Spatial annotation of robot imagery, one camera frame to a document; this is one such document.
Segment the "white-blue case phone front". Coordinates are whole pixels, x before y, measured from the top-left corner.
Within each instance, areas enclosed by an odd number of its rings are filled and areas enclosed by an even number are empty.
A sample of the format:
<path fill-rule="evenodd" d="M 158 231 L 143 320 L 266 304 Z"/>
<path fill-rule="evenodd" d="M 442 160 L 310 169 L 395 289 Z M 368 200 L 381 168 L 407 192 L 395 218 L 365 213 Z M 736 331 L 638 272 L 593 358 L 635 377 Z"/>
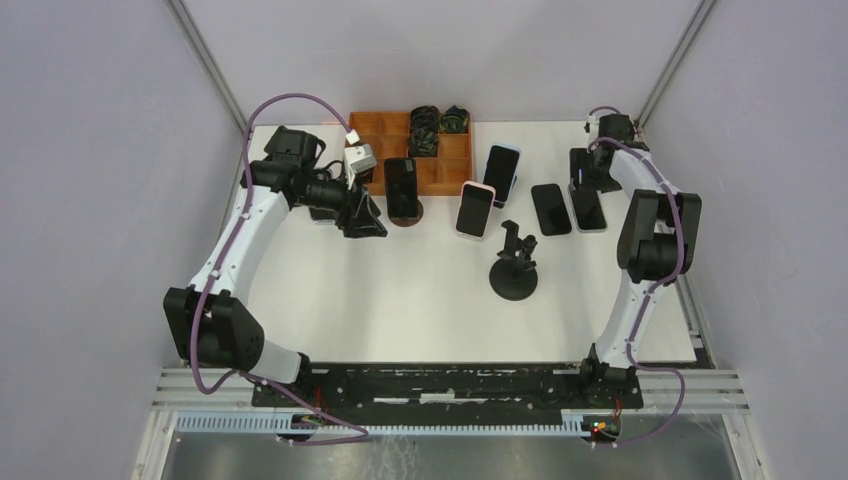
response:
<path fill-rule="evenodd" d="M 570 191 L 577 228 L 582 233 L 600 232 L 607 228 L 600 196 L 596 190 L 575 189 Z"/>

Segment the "black phone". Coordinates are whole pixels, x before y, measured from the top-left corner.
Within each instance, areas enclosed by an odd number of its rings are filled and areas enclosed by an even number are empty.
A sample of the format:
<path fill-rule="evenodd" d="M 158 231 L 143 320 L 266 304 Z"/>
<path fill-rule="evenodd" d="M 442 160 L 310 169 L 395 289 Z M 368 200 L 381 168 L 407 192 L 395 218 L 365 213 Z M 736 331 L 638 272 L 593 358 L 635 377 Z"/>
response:
<path fill-rule="evenodd" d="M 531 196 L 544 236 L 566 235 L 572 232 L 572 223 L 559 185 L 534 185 L 531 188 Z"/>
<path fill-rule="evenodd" d="M 384 163 L 385 196 L 390 218 L 418 216 L 418 180 L 414 158 L 389 158 Z"/>

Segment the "pink case phone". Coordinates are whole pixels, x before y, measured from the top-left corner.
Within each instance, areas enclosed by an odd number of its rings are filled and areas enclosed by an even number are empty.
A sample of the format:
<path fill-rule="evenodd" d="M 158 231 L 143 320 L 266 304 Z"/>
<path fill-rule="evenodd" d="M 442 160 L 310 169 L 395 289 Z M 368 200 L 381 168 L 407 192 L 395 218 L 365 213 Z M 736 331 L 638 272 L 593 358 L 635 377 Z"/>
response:
<path fill-rule="evenodd" d="M 485 236 L 496 190 L 486 184 L 466 181 L 461 187 L 455 230 L 474 239 Z"/>

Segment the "black clamp stand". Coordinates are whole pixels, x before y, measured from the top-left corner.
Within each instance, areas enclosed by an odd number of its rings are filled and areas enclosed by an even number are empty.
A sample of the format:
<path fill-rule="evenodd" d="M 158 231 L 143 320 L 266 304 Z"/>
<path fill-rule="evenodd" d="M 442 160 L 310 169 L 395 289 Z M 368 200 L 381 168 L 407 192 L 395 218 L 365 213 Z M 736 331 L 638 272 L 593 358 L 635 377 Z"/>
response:
<path fill-rule="evenodd" d="M 538 272 L 532 255 L 538 245 L 534 235 L 519 237 L 519 225 L 505 220 L 504 246 L 497 253 L 498 260 L 489 271 L 489 283 L 493 291 L 509 301 L 529 298 L 538 286 Z"/>

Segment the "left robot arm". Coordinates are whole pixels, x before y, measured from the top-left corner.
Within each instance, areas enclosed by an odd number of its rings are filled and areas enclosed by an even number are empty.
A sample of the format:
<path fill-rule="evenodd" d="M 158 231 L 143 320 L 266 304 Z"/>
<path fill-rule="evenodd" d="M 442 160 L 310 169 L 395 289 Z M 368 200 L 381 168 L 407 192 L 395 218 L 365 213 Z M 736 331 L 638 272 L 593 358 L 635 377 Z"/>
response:
<path fill-rule="evenodd" d="M 267 339 L 244 301 L 272 237 L 295 207 L 331 213 L 349 239 L 387 236 L 361 179 L 376 166 L 376 157 L 355 129 L 347 130 L 346 140 L 337 178 L 316 166 L 325 142 L 286 127 L 266 143 L 263 159 L 248 163 L 234 212 L 213 251 L 186 287 L 170 288 L 163 299 L 178 355 L 191 367 L 228 368 L 275 381 L 276 394 L 290 407 L 312 399 L 314 381 L 302 373 L 307 356 Z"/>

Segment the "round wooden phone stand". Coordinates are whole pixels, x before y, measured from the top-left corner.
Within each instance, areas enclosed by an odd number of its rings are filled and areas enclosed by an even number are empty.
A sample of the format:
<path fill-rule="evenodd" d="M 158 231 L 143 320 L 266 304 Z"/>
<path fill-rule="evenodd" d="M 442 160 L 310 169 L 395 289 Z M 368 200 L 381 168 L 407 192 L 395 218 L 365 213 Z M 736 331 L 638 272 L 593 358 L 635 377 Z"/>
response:
<path fill-rule="evenodd" d="M 398 227 L 411 227 L 422 220 L 424 216 L 424 207 L 420 200 L 406 205 L 400 211 L 389 212 L 389 220 L 392 224 Z"/>

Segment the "phone with clear case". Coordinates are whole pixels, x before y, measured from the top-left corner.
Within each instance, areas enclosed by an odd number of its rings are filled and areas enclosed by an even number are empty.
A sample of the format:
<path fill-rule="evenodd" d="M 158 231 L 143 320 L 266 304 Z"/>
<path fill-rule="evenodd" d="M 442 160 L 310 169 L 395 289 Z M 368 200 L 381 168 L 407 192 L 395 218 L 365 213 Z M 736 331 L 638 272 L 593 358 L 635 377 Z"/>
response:
<path fill-rule="evenodd" d="M 318 225 L 334 225 L 336 223 L 336 212 L 334 210 L 309 208 L 311 220 Z"/>

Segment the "black phone on wooden stand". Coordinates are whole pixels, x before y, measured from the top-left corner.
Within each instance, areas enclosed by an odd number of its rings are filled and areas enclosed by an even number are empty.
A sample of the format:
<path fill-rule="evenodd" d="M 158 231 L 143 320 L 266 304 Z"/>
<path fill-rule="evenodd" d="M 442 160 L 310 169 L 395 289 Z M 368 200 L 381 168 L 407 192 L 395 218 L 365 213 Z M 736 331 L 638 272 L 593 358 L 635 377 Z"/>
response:
<path fill-rule="evenodd" d="M 390 218 L 418 216 L 418 180 L 414 158 L 389 158 L 384 163 L 385 196 Z"/>

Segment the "blue case phone rear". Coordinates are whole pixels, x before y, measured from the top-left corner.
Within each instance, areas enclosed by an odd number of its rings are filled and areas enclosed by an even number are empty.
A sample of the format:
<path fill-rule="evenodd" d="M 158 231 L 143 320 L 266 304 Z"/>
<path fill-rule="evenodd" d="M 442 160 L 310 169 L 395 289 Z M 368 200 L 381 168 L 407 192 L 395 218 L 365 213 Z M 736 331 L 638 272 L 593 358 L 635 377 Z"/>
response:
<path fill-rule="evenodd" d="M 495 208 L 503 208 L 509 200 L 520 157 L 521 151 L 517 147 L 499 143 L 490 147 L 483 183 L 495 190 Z"/>

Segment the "orange compartment tray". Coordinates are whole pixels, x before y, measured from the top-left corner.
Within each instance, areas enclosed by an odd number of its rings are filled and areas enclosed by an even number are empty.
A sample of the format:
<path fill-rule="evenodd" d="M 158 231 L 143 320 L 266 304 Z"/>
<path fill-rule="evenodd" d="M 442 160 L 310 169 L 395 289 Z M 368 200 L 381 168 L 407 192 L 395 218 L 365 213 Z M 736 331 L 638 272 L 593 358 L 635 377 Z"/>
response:
<path fill-rule="evenodd" d="M 384 163 L 389 158 L 408 157 L 410 122 L 407 111 L 352 112 L 349 125 L 360 139 L 372 147 L 378 165 L 367 184 L 373 196 L 385 194 Z M 421 196 L 458 196 L 461 185 L 475 177 L 474 127 L 461 134 L 438 135 L 436 156 L 417 156 L 418 194 Z"/>

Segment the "black coiled band middle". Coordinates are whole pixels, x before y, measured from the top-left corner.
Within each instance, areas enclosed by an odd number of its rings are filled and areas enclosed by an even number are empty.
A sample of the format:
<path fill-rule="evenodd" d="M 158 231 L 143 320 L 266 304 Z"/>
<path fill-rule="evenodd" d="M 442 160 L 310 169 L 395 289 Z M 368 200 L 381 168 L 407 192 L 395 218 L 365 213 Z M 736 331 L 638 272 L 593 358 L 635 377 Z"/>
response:
<path fill-rule="evenodd" d="M 434 158 L 438 156 L 439 135 L 428 129 L 415 129 L 408 137 L 408 154 L 411 157 Z"/>

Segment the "black coiled band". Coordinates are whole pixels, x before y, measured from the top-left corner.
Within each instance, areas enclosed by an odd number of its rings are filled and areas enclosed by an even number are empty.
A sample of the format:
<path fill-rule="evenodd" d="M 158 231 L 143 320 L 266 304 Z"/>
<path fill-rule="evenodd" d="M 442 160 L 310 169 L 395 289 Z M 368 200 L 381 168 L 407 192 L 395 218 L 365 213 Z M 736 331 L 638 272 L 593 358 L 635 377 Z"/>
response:
<path fill-rule="evenodd" d="M 408 154 L 411 157 L 434 158 L 438 156 L 439 135 L 428 129 L 415 129 L 408 137 Z"/>
<path fill-rule="evenodd" d="M 410 131 L 427 130 L 438 133 L 440 116 L 441 112 L 435 105 L 416 107 L 409 112 Z"/>

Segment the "black coiled band top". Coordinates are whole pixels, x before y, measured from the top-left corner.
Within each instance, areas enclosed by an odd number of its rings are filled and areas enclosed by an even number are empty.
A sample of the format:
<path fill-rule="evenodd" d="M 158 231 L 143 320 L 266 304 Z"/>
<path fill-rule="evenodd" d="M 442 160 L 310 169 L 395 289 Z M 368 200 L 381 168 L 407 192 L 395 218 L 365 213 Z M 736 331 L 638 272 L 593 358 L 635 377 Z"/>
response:
<path fill-rule="evenodd" d="M 438 133 L 440 116 L 441 112 L 435 105 L 416 107 L 409 112 L 410 131 L 427 130 Z"/>

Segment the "green-black coiled band right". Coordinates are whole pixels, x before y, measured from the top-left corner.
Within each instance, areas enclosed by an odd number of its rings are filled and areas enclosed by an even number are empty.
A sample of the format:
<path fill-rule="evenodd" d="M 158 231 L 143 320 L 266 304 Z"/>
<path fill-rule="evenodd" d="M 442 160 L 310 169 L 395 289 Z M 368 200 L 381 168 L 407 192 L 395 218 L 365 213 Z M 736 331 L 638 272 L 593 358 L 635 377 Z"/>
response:
<path fill-rule="evenodd" d="M 469 124 L 469 111 L 453 105 L 441 113 L 439 131 L 443 134 L 466 134 L 469 130 Z"/>

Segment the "aluminium rail frame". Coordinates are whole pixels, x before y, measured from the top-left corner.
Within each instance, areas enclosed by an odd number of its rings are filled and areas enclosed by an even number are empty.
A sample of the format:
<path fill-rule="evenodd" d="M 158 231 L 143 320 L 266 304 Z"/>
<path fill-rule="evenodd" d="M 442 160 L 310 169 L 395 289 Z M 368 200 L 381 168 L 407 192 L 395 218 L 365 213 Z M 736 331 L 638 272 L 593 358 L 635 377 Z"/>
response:
<path fill-rule="evenodd" d="M 683 411 L 690 412 L 747 412 L 748 401 L 737 373 L 710 368 L 706 350 L 696 352 L 694 368 L 681 365 L 678 373 L 672 373 L 669 365 L 660 364 L 636 372 L 644 405 L 626 410 L 661 413 L 680 403 Z"/>

